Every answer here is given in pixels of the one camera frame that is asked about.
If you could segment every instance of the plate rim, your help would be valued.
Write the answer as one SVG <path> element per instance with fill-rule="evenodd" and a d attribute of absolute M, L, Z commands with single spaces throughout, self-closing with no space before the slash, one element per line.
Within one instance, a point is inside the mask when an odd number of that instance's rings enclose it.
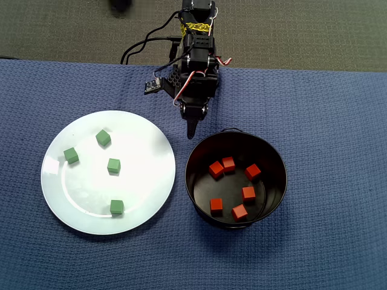
<path fill-rule="evenodd" d="M 131 115 L 138 116 L 138 117 L 140 117 L 140 118 L 142 118 L 142 119 L 144 119 L 144 120 L 150 122 L 150 123 L 151 123 L 153 126 L 155 126 L 155 127 L 156 127 L 156 128 L 164 135 L 164 137 L 167 139 L 167 141 L 168 141 L 168 143 L 169 143 L 169 147 L 171 148 L 171 151 L 172 151 L 172 157 L 173 157 L 173 159 L 174 159 L 174 181 L 173 181 L 173 183 L 172 183 L 172 185 L 171 185 L 171 188 L 169 189 L 168 195 L 166 196 L 165 200 L 161 203 L 160 207 L 155 211 L 154 214 L 152 214 L 149 218 L 145 219 L 142 223 L 136 225 L 135 227 L 132 227 L 132 228 L 127 229 L 127 230 L 116 231 L 116 232 L 113 232 L 113 233 L 92 233 L 92 232 L 89 232 L 89 231 L 81 230 L 81 229 L 79 229 L 79 228 L 77 228 L 77 227 L 74 227 L 74 226 L 68 224 L 68 223 L 65 222 L 63 219 L 61 219 L 61 218 L 55 213 L 55 211 L 51 208 L 51 205 L 48 203 L 47 198 L 46 198 L 46 195 L 45 195 L 44 190 L 43 190 L 43 178 L 42 178 L 42 177 L 43 177 L 43 165 L 44 165 L 44 162 L 45 162 L 46 157 L 47 157 L 47 152 L 48 152 L 48 150 L 50 149 L 52 143 L 53 143 L 53 142 L 55 141 L 55 139 L 60 135 L 60 133 L 62 133 L 69 125 L 73 124 L 74 122 L 76 122 L 77 120 L 80 120 L 80 119 L 83 118 L 83 117 L 86 117 L 86 116 L 89 116 L 89 115 L 93 115 L 93 114 L 97 114 L 97 113 L 100 113 L 100 112 L 120 112 L 120 113 L 123 112 L 123 113 L 126 113 L 126 114 L 131 114 Z M 46 204 L 48 205 L 48 208 L 49 208 L 49 209 L 51 210 L 51 212 L 58 218 L 58 220 L 60 220 L 60 221 L 63 222 L 65 225 L 69 226 L 70 228 L 73 228 L 74 230 L 77 230 L 77 231 L 79 231 L 79 232 L 81 232 L 81 233 L 92 234 L 92 235 L 95 235 L 95 236 L 109 236 L 109 235 L 113 235 L 113 234 L 125 233 L 125 232 L 127 232 L 127 231 L 131 231 L 131 230 L 133 230 L 133 229 L 135 229 L 135 228 L 137 228 L 137 227 L 139 227 L 139 226 L 145 224 L 148 220 L 150 220 L 152 217 L 154 217 L 154 216 L 160 211 L 160 209 L 164 206 L 165 202 L 168 200 L 168 197 L 171 195 L 172 189 L 173 189 L 174 184 L 175 184 L 175 180 L 176 180 L 176 159 L 175 159 L 175 153 L 174 153 L 174 150 L 173 150 L 173 148 L 172 148 L 172 146 L 171 146 L 171 143 L 169 142 L 169 140 L 168 140 L 168 138 L 166 137 L 166 135 L 164 134 L 164 132 L 161 131 L 161 129 L 160 129 L 159 127 L 157 127 L 153 122 L 149 121 L 147 118 L 144 118 L 144 117 L 142 117 L 142 116 L 140 116 L 140 115 L 137 115 L 137 114 L 135 114 L 135 113 L 132 113 L 132 112 L 126 112 L 126 111 L 120 111 L 120 110 L 105 110 L 105 111 L 97 111 L 97 112 L 93 112 L 93 113 L 90 113 L 90 114 L 87 114 L 87 115 L 83 115 L 83 116 L 81 116 L 80 118 L 75 119 L 74 121 L 72 121 L 70 124 L 67 124 L 67 125 L 66 125 L 66 126 L 65 126 L 65 127 L 64 127 L 64 128 L 63 128 L 56 136 L 55 136 L 55 138 L 51 141 L 50 145 L 47 147 L 47 150 L 46 150 L 45 153 L 44 153 L 44 158 L 43 158 L 43 161 L 42 161 L 42 164 L 41 164 L 41 189 L 42 189 L 43 197 L 44 197 L 44 199 L 45 199 L 45 201 L 46 201 Z"/>

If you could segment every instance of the blue towel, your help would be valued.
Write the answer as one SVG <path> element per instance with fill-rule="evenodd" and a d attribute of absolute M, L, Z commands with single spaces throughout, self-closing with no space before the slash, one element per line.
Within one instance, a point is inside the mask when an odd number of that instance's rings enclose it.
<path fill-rule="evenodd" d="M 387 289 L 387 74 L 221 68 L 193 140 L 151 66 L 0 61 L 0 289 Z M 45 151 L 69 123 L 122 110 L 158 126 L 177 162 L 147 223 L 90 236 L 41 190 Z M 196 213 L 184 167 L 227 127 L 271 143 L 288 170 L 279 208 L 243 230 Z"/>

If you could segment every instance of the pot handle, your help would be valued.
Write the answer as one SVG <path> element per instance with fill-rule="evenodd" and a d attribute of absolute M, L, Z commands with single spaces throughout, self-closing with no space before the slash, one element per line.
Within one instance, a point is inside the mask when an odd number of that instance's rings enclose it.
<path fill-rule="evenodd" d="M 240 130 L 240 129 L 238 129 L 238 128 L 235 128 L 235 127 L 226 128 L 226 129 L 223 129 L 223 130 L 220 131 L 220 132 L 229 131 L 229 130 L 235 130 L 235 131 L 240 131 L 240 132 L 244 133 L 242 130 Z"/>

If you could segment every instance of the yellow tape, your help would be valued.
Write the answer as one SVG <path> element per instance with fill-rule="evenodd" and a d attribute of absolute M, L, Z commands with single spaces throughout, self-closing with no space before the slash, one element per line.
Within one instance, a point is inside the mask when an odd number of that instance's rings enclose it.
<path fill-rule="evenodd" d="M 209 32 L 210 31 L 210 25 L 209 24 L 188 22 L 187 26 L 191 30 L 198 30 L 198 31 L 203 31 L 203 32 Z M 180 24 L 180 29 L 181 29 L 181 34 L 183 35 L 183 37 L 185 37 L 187 27 L 185 27 L 183 24 Z"/>

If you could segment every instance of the red cube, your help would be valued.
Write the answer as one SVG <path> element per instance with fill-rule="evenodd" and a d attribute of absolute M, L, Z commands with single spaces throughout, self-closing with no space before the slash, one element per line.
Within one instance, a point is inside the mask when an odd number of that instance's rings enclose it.
<path fill-rule="evenodd" d="M 219 214 L 223 210 L 223 203 L 221 198 L 213 198 L 210 200 L 211 214 Z"/>
<path fill-rule="evenodd" d="M 217 179 L 219 176 L 221 176 L 223 174 L 223 170 L 224 170 L 224 168 L 219 163 L 219 161 L 217 161 L 217 162 L 213 163 L 212 165 L 210 165 L 210 174 L 215 179 Z"/>
<path fill-rule="evenodd" d="M 258 177 L 258 175 L 261 173 L 261 171 L 257 165 L 253 164 L 253 165 L 249 166 L 244 173 L 247 175 L 247 178 L 250 181 L 253 181 L 254 179 L 256 179 Z"/>
<path fill-rule="evenodd" d="M 232 216 L 236 222 L 239 222 L 247 217 L 247 211 L 244 206 L 241 204 L 232 209 Z"/>
<path fill-rule="evenodd" d="M 222 159 L 224 172 L 231 172 L 235 170 L 235 163 L 232 157 L 227 157 Z"/>
<path fill-rule="evenodd" d="M 242 196 L 243 196 L 243 201 L 253 201 L 255 200 L 255 191 L 254 187 L 243 187 L 242 188 Z"/>

